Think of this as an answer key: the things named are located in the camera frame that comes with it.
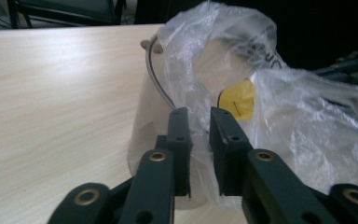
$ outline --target yellow label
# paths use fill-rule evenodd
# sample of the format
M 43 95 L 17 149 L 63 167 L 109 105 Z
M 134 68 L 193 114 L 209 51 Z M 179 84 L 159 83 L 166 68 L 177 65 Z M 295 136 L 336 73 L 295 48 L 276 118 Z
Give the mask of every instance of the yellow label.
M 235 119 L 250 119 L 254 110 L 255 85 L 246 79 L 223 90 L 217 107 L 229 111 Z

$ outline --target wooden table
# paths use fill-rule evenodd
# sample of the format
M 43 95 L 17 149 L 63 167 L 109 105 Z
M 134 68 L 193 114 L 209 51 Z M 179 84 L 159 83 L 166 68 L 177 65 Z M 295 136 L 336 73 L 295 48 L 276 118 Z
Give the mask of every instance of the wooden table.
M 0 224 L 46 223 L 74 187 L 131 175 L 127 147 L 158 25 L 0 31 Z M 175 223 L 243 223 L 206 204 Z

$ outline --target plastic bag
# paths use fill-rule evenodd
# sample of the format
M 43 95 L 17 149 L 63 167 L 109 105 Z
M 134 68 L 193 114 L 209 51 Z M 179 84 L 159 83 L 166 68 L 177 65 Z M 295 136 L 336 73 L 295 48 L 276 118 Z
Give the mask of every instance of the plastic bag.
M 241 206 L 239 198 L 218 195 L 208 131 L 219 94 L 246 78 L 255 85 L 255 108 L 240 125 L 254 148 L 277 152 L 323 192 L 334 183 L 358 185 L 358 87 L 288 68 L 275 50 L 271 19 L 250 8 L 203 3 L 170 20 L 158 40 L 166 90 L 176 107 L 188 108 L 192 161 L 210 202 Z

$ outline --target black chair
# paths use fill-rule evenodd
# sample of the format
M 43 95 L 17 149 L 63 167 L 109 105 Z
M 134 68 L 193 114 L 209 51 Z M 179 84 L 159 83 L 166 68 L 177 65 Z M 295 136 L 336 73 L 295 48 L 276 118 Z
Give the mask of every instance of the black chair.
M 119 25 L 125 0 L 7 0 L 10 23 L 18 29 L 18 13 L 32 28 L 30 16 L 71 25 Z

